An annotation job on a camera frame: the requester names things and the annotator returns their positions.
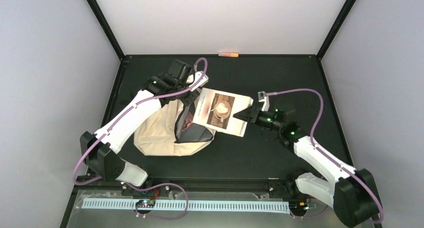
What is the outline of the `pink illustrated paperback book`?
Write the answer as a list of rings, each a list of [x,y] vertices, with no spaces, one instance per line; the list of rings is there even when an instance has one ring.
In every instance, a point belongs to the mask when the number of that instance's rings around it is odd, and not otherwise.
[[[193,123],[193,115],[188,112],[184,118],[184,123],[182,125],[182,129],[181,131],[183,132],[184,130],[186,130],[189,126],[191,126]]]

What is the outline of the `white coffee cover book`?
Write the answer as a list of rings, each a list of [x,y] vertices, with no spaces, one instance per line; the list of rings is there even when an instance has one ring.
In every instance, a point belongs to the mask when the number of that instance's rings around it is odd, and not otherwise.
[[[217,132],[243,137],[247,122],[233,117],[249,108],[253,99],[248,96],[204,88],[195,106],[193,122]]]

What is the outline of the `beige canvas backpack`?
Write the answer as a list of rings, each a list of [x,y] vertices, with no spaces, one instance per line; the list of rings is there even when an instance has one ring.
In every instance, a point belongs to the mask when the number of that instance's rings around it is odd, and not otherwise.
[[[191,156],[215,138],[216,131],[192,123],[182,132],[184,118],[195,112],[197,101],[183,107],[179,101],[171,101],[151,115],[134,132],[133,144],[146,156]]]

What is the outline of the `orange highlighter pen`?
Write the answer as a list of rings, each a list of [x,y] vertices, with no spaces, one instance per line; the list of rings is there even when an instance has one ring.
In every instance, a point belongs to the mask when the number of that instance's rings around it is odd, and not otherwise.
[[[218,53],[218,56],[221,56],[221,57],[234,57],[234,58],[236,58],[236,57],[239,57],[239,54],[238,53],[235,53],[235,52],[219,52]]]

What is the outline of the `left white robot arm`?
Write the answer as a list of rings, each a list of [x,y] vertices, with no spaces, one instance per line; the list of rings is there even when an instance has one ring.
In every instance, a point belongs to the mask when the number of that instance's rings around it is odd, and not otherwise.
[[[119,153],[136,129],[171,101],[194,101],[197,89],[208,82],[208,61],[199,58],[194,65],[175,60],[168,71],[149,78],[135,98],[111,121],[96,132],[80,137],[82,156],[72,179],[75,185],[88,185],[103,179],[140,187],[148,173],[122,159]]]

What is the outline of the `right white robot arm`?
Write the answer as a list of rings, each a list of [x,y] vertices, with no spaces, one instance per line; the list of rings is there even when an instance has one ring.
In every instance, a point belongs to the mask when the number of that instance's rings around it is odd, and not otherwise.
[[[233,115],[234,118],[277,131],[279,142],[314,167],[321,178],[303,173],[285,183],[285,192],[293,198],[311,195],[334,210],[338,219],[353,228],[369,219],[376,220],[382,205],[372,174],[344,163],[300,127],[293,112],[276,108],[262,111],[253,105]]]

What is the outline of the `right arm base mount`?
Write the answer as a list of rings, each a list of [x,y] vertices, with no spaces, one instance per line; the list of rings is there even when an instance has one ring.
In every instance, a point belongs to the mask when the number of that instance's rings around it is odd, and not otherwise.
[[[294,180],[291,179],[269,179],[268,194],[270,198],[282,199],[288,202],[303,202],[314,197],[301,193]]]

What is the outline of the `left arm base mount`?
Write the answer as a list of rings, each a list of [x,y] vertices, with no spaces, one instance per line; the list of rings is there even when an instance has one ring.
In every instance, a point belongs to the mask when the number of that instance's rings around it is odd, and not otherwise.
[[[147,198],[153,198],[155,196],[162,195],[167,196],[172,187],[169,182],[170,180],[147,178],[147,180],[141,186],[124,184],[121,194],[123,196]]]

